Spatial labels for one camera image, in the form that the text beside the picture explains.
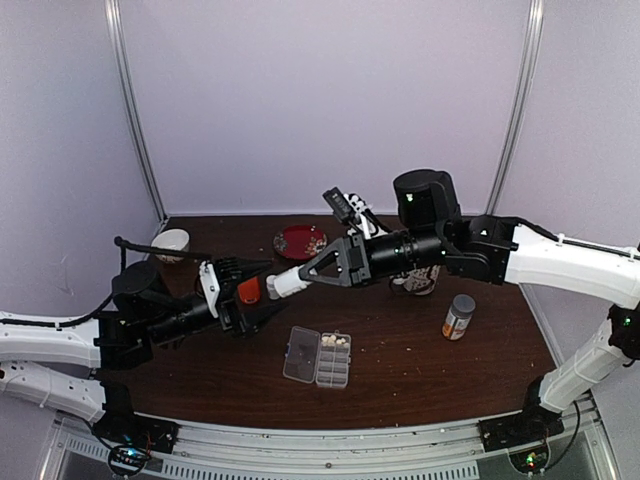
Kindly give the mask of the amber bottle grey cap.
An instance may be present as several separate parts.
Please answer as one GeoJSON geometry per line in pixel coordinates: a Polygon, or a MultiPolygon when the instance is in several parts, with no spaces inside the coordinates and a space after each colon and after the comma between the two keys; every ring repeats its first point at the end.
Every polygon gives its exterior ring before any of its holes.
{"type": "Polygon", "coordinates": [[[476,302],[470,295],[456,295],[449,306],[442,325],[442,335],[451,341],[461,339],[466,333],[475,309],[476,302]]]}

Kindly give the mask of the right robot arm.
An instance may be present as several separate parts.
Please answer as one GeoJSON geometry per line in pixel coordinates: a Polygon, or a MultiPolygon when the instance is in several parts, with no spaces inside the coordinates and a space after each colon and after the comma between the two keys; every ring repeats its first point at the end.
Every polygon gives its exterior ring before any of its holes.
{"type": "Polygon", "coordinates": [[[418,268],[494,285],[541,285],[611,302],[600,329],[563,365],[531,387],[513,419],[519,440],[535,440],[582,393],[639,358],[639,253],[568,239],[519,217],[464,216],[451,176],[419,169],[393,182],[402,230],[342,237],[299,268],[305,283],[363,287],[418,268]]]}

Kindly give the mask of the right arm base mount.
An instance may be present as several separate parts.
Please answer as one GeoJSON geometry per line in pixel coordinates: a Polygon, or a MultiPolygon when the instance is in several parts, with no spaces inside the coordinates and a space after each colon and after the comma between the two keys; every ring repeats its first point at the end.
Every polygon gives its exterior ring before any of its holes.
{"type": "Polygon", "coordinates": [[[541,406],[542,379],[540,376],[528,386],[523,408],[519,413],[478,422],[486,452],[543,441],[564,432],[561,414],[541,406]]]}

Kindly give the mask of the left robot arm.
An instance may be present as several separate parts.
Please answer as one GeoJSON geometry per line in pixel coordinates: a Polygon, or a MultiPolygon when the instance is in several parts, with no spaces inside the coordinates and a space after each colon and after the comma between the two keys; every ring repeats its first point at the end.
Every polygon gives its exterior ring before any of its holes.
{"type": "Polygon", "coordinates": [[[269,260],[237,257],[204,261],[202,291],[174,297],[156,266],[139,261],[123,268],[111,293],[79,317],[1,315],[1,390],[42,408],[64,411],[91,425],[104,424],[123,444],[144,433],[128,389],[81,380],[52,370],[54,364],[123,371],[153,358],[156,347],[177,345],[211,328],[251,336],[281,311],[268,305],[248,313],[236,302],[238,286],[272,266],[269,260]]]}

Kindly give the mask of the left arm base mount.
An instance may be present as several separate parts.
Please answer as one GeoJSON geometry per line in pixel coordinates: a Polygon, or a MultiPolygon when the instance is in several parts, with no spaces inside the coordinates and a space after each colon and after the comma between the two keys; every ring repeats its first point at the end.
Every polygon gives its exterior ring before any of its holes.
{"type": "Polygon", "coordinates": [[[91,423],[99,438],[136,448],[171,454],[179,431],[176,422],[140,415],[134,412],[126,386],[100,382],[105,394],[104,414],[91,423]]]}

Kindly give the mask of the clear plastic pill organizer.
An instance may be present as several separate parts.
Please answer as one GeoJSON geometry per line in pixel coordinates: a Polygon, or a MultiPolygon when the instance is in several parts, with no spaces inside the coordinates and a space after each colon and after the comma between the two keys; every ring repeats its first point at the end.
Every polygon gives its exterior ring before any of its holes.
{"type": "Polygon", "coordinates": [[[289,380],[321,388],[345,389],[349,383],[352,338],[339,331],[320,333],[294,326],[289,335],[282,375],[289,380]],[[346,337],[350,345],[326,347],[323,336],[346,337]]]}

